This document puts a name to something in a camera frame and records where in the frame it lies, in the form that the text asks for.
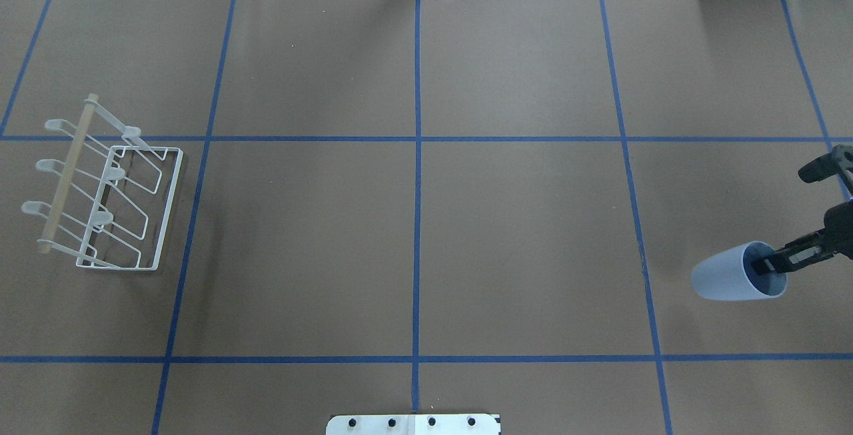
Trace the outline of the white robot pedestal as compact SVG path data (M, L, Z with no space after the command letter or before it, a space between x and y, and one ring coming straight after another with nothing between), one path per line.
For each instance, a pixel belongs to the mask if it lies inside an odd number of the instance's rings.
M493 414L353 414L333 416L326 434L502 434Z

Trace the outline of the light blue plastic cup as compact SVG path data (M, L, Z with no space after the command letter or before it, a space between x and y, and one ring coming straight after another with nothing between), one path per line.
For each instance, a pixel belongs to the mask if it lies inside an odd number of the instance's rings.
M692 289L707 300L740 302L779 298L786 292L788 275L758 274L752 263L774 252L765 242L752 241L717 253L698 263L690 274Z

